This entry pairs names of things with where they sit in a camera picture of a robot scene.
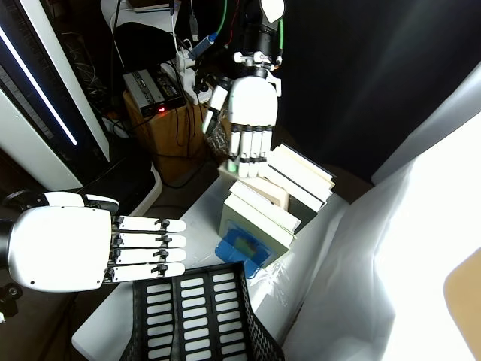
red cable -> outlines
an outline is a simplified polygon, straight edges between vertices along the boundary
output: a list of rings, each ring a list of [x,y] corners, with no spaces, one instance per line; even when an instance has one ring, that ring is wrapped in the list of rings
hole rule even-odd
[[[232,41],[232,35],[233,35],[233,29],[232,28],[234,26],[235,17],[237,16],[237,13],[239,11],[239,2],[240,2],[240,0],[237,0],[237,6],[235,7],[235,13],[234,13],[234,16],[232,17],[232,21],[231,21],[231,37],[229,38],[228,42],[225,43],[225,45],[224,45],[225,47],[227,47]]]

stack of books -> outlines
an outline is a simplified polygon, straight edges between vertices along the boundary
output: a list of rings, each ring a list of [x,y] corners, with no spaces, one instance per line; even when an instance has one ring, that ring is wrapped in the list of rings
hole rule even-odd
[[[225,166],[219,173],[235,177]],[[271,250],[261,265],[267,266],[289,250],[295,235],[326,205],[334,176],[284,144],[270,153],[263,175],[237,178],[224,201],[219,234],[241,228]]]

black electronic device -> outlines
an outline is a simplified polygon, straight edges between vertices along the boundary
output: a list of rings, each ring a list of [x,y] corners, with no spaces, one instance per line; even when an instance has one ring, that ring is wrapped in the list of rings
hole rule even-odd
[[[123,80],[143,117],[183,105],[180,91],[160,69],[133,71]]]

dark floor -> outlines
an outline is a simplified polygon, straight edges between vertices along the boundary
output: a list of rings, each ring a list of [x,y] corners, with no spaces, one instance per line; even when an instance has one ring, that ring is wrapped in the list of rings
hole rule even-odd
[[[196,176],[180,190],[164,187],[146,217],[179,218],[217,177],[217,165],[208,162]],[[353,202],[371,188],[362,180],[335,167],[326,166],[337,175],[336,193]],[[8,273],[0,273],[0,284],[9,281]],[[71,294],[39,293],[25,289],[18,302],[19,314],[0,325],[0,359],[85,360],[70,343],[71,335],[88,316],[112,292],[114,287],[103,286],[99,290],[82,292],[69,307]]]

green cable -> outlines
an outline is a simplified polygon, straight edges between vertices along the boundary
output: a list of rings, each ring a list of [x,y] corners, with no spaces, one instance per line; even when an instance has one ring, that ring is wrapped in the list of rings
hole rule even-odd
[[[283,49],[284,46],[284,22],[283,19],[279,20],[279,49]]]
[[[222,14],[222,20],[220,20],[219,28],[217,29],[216,33],[219,34],[224,26],[225,21],[225,14],[227,14],[227,0],[224,0],[224,14]]]

